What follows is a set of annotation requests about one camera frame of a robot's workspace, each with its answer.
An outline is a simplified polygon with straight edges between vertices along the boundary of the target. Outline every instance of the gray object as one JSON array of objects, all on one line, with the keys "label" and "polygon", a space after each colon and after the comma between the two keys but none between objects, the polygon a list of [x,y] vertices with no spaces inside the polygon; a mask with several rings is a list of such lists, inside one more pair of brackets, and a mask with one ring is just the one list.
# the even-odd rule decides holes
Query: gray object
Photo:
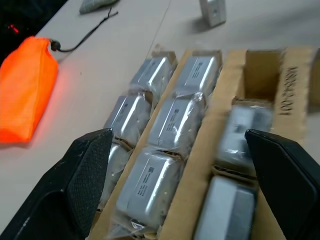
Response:
[{"label": "gray object", "polygon": [[100,198],[100,203],[98,205],[99,210],[103,210],[107,201],[110,198],[125,166],[129,160],[130,152],[124,149],[119,143],[112,143],[108,167],[106,169],[105,182]]},{"label": "gray object", "polygon": [[186,158],[196,139],[204,114],[202,93],[168,98],[153,123],[147,144]]},{"label": "gray object", "polygon": [[152,93],[154,106],[158,103],[174,72],[167,57],[146,59],[130,82],[130,89]]},{"label": "gray object", "polygon": [[151,104],[144,94],[120,96],[104,127],[134,147],[149,121],[150,112]]},{"label": "gray object", "polygon": [[245,133],[247,129],[269,132],[273,113],[269,107],[233,105],[218,146],[215,164],[255,176]]},{"label": "gray object", "polygon": [[116,201],[116,210],[139,222],[131,222],[134,229],[140,226],[157,231],[166,218],[183,166],[170,155],[144,148]]},{"label": "gray object", "polygon": [[200,8],[203,18],[212,28],[227,20],[226,0],[200,0]]},{"label": "gray object", "polygon": [[184,65],[174,90],[202,92],[208,97],[216,86],[218,73],[217,57],[191,56]]},{"label": "gray object", "polygon": [[213,177],[193,240],[248,240],[255,207],[254,189]]},{"label": "gray object", "polygon": [[114,4],[117,1],[118,0],[83,0],[79,12],[81,14],[87,14],[103,6]]}]

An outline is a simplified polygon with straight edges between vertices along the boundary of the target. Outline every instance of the black cable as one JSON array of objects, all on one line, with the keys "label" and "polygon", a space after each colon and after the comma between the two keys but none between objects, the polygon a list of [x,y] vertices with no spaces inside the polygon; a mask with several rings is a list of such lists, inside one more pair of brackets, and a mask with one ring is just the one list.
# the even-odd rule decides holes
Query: black cable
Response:
[{"label": "black cable", "polygon": [[58,52],[61,52],[61,53],[68,53],[68,52],[72,52],[72,51],[76,50],[81,44],[83,44],[98,29],[98,27],[100,27],[101,24],[103,24],[109,18],[112,18],[112,17],[114,17],[115,15],[117,15],[119,13],[118,11],[116,11],[115,13],[110,14],[111,13],[111,9],[112,9],[112,7],[110,8],[110,10],[108,12],[108,16],[106,16],[104,19],[102,19],[101,22],[97,26],[95,26],[91,31],[89,31],[75,47],[70,48],[70,49],[61,49],[60,42],[57,41],[57,40],[51,39],[50,40],[51,50],[54,51],[54,52],[58,51]]}]

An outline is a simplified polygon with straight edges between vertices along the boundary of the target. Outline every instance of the white table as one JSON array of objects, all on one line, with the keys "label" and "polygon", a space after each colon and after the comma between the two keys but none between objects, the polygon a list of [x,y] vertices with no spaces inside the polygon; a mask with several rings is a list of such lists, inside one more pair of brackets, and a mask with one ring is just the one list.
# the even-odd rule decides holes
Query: white table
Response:
[{"label": "white table", "polygon": [[[272,49],[320,44],[318,0],[226,0],[227,22],[207,30],[198,0],[121,0],[105,22],[71,54],[54,53],[59,75],[46,112],[27,145],[0,146],[0,232],[40,177],[71,142],[103,127],[114,104],[156,44],[180,58],[187,48]],[[106,10],[79,15],[69,0],[40,31],[73,47]],[[307,121],[306,150],[320,160],[320,113]]]}]

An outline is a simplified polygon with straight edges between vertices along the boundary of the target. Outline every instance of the orange drawstring bag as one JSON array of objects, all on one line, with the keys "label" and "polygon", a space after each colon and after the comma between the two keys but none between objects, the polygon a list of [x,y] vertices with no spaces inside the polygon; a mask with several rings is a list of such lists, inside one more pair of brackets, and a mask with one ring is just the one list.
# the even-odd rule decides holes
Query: orange drawstring bag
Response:
[{"label": "orange drawstring bag", "polygon": [[0,143],[28,142],[42,117],[58,73],[50,40],[29,37],[0,68]]}]

